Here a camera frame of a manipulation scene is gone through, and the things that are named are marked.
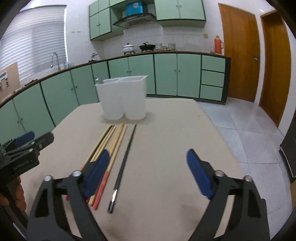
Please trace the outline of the person's left hand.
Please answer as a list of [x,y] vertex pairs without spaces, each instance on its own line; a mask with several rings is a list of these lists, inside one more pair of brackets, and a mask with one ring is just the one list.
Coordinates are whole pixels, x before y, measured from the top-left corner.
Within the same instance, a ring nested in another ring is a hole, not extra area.
[[[21,177],[18,176],[15,179],[15,182],[16,182],[16,187],[15,187],[14,193],[12,194],[13,200],[15,201],[15,205],[17,208],[19,208],[21,211],[25,211],[27,208],[27,204],[25,201],[24,190],[21,185],[21,182],[22,182]],[[9,206],[10,202],[4,195],[1,194],[0,204],[2,206]]]

